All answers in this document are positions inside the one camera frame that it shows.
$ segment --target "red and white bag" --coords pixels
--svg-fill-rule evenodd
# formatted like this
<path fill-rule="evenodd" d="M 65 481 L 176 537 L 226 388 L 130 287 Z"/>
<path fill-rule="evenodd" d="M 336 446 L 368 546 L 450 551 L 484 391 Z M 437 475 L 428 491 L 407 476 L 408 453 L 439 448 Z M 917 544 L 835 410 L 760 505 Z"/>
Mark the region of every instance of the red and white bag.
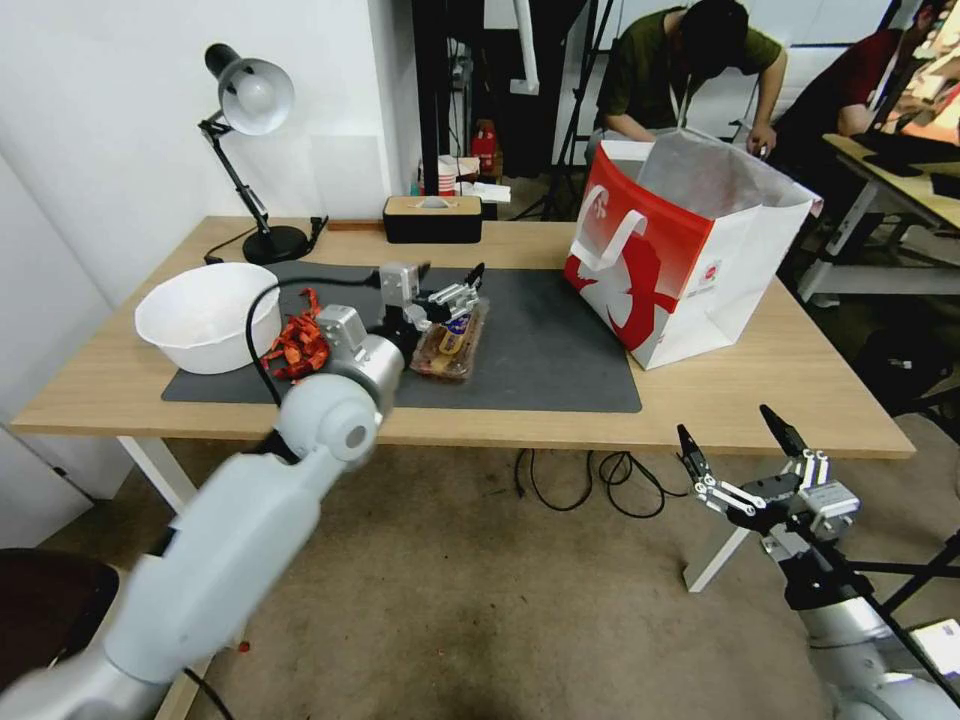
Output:
<path fill-rule="evenodd" d="M 700 133 L 604 141 L 564 273 L 640 365 L 655 368 L 735 343 L 819 209 L 809 190 Z"/>

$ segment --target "wooden desk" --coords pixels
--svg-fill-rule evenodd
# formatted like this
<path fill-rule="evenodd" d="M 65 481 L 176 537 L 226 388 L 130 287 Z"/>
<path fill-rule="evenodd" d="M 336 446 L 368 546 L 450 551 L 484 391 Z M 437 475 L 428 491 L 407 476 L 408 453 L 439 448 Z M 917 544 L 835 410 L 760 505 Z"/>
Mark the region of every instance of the wooden desk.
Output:
<path fill-rule="evenodd" d="M 287 222 L 307 230 L 303 221 Z M 179 511 L 196 491 L 161 438 L 259 439 L 276 409 L 161 400 L 175 368 L 136 336 L 133 311 L 151 288 L 197 267 L 207 249 L 248 224 L 243 218 L 204 220 L 20 413 L 14 427 L 118 436 Z M 429 260 L 438 267 L 484 261 L 494 268 L 550 269 L 563 266 L 572 234 L 572 223 L 488 222 L 477 245 L 389 245 L 377 231 L 331 231 L 323 233 L 308 259 L 363 266 Z M 239 252 L 234 245 L 223 257 L 239 260 Z M 758 411 L 767 403 L 831 456 L 904 458 L 914 452 L 776 279 L 733 347 L 650 372 L 630 362 L 643 403 L 640 413 L 397 408 L 379 439 L 405 445 L 673 451 L 682 422 L 708 453 L 779 454 Z M 691 589 L 702 588 L 742 539 L 721 538 L 701 561 L 691 563 Z"/>
<path fill-rule="evenodd" d="M 798 294 L 803 301 L 815 293 L 960 294 L 960 272 L 950 268 L 836 265 L 831 260 L 843 250 L 880 194 L 930 225 L 960 228 L 960 201 L 935 195 L 929 175 L 938 171 L 960 172 L 960 163 L 918 165 L 918 169 L 924 171 L 922 175 L 903 178 L 864 162 L 863 158 L 875 153 L 850 138 L 824 135 L 823 139 L 836 151 L 840 162 L 867 184 L 840 223 L 836 235 L 827 243 L 825 250 L 830 257 L 818 258 L 801 278 Z M 908 223 L 902 223 L 897 232 L 902 236 L 907 226 Z"/>
<path fill-rule="evenodd" d="M 951 162 L 918 165 L 918 169 L 924 171 L 923 175 L 902 178 L 876 165 L 863 162 L 863 158 L 876 153 L 848 137 L 824 135 L 823 139 L 849 164 L 855 165 L 861 172 L 883 183 L 885 188 L 918 205 L 924 211 L 923 214 L 932 216 L 931 220 L 935 218 L 939 224 L 960 228 L 960 201 L 943 195 L 934 195 L 929 175 L 932 172 L 957 172 L 960 170 L 960 164 Z"/>

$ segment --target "bag handle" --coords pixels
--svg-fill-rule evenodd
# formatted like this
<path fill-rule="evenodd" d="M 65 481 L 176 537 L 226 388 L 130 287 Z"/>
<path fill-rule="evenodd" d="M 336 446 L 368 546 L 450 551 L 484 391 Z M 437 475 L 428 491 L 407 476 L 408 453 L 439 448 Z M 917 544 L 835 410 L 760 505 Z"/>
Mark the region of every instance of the bag handle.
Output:
<path fill-rule="evenodd" d="M 630 239 L 630 236 L 635 232 L 642 235 L 647 230 L 646 216 L 639 210 L 630 210 L 623 216 L 620 225 L 617 226 L 616 232 L 613 234 L 613 237 L 610 238 L 610 242 L 603 249 L 603 252 L 598 253 L 594 243 L 584 236 L 583 225 L 587 220 L 587 213 L 590 212 L 593 204 L 598 200 L 609 197 L 609 195 L 610 193 L 603 185 L 594 185 L 590 188 L 590 192 L 587 193 L 587 196 L 583 199 L 583 203 L 580 205 L 580 213 L 577 216 L 577 229 L 573 236 L 573 245 L 570 246 L 570 254 L 579 258 L 584 265 L 594 272 L 612 267 L 617 261 L 617 258 L 620 257 L 620 253 L 623 252 L 623 248 L 627 244 L 627 240 Z M 597 215 L 603 217 L 605 214 L 605 205 L 601 203 Z"/>

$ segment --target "gray desk mat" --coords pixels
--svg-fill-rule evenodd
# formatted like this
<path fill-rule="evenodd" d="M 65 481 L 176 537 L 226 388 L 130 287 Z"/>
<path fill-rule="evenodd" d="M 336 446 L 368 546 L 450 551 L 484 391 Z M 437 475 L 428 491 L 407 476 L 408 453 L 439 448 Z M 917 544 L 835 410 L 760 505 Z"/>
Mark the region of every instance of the gray desk mat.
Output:
<path fill-rule="evenodd" d="M 360 279 L 368 268 L 277 263 L 270 270 L 283 279 L 326 276 Z M 423 285 L 438 289 L 463 279 L 467 270 L 434 268 Z M 298 293 L 304 286 L 281 290 L 280 308 L 305 308 Z M 320 302 L 352 305 L 369 327 L 382 313 L 380 294 L 369 288 L 314 285 Z M 639 412 L 640 398 L 623 346 L 593 310 L 554 270 L 487 270 L 480 294 L 490 299 L 483 335 L 474 358 L 473 376 L 465 383 L 444 383 L 404 372 L 397 393 L 399 407 L 482 410 L 552 410 Z M 290 389 L 276 381 L 281 393 Z M 163 391 L 177 402 L 270 403 L 252 365 L 220 375 L 179 370 Z"/>

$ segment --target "lamp base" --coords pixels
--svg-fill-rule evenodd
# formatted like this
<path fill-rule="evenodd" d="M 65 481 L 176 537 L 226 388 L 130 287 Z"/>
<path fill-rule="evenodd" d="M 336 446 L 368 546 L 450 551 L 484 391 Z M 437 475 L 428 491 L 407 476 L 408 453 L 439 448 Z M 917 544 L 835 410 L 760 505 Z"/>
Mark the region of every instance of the lamp base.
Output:
<path fill-rule="evenodd" d="M 243 257 L 254 265 L 296 260 L 310 252 L 310 249 L 306 233 L 289 225 L 270 228 L 270 245 L 263 242 L 257 232 L 243 241 Z"/>

